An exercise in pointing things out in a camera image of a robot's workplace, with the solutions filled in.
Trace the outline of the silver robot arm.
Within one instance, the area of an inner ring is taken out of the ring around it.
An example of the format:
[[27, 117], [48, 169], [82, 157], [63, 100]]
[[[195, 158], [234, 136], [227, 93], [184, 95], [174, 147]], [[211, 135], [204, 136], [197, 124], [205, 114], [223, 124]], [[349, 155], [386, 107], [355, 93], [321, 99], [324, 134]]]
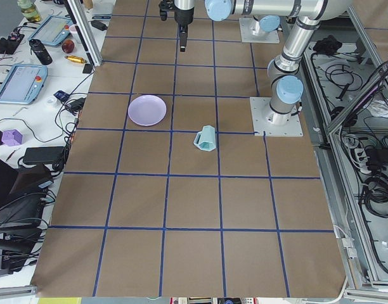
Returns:
[[265, 33], [270, 33], [280, 26], [280, 16], [278, 15], [256, 15], [254, 16], [255, 24], [252, 29], [252, 34], [261, 36]]
[[216, 22], [230, 15], [278, 15], [294, 17], [295, 24], [281, 54], [268, 66], [272, 97], [263, 109], [264, 119], [271, 125], [285, 125], [304, 87], [295, 76], [299, 63], [314, 31], [322, 20], [330, 20], [347, 10], [352, 1], [206, 1], [208, 17]]

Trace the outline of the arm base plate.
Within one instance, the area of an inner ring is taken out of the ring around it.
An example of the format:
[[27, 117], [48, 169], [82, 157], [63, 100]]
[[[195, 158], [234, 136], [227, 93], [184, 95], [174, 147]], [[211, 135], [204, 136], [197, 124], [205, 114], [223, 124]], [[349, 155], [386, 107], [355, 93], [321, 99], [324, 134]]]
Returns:
[[250, 110], [255, 136], [302, 137], [303, 131], [296, 104], [287, 114], [278, 114], [270, 107], [270, 97], [251, 97]]
[[252, 18], [240, 18], [241, 41], [246, 43], [278, 44], [280, 17], [266, 15]]

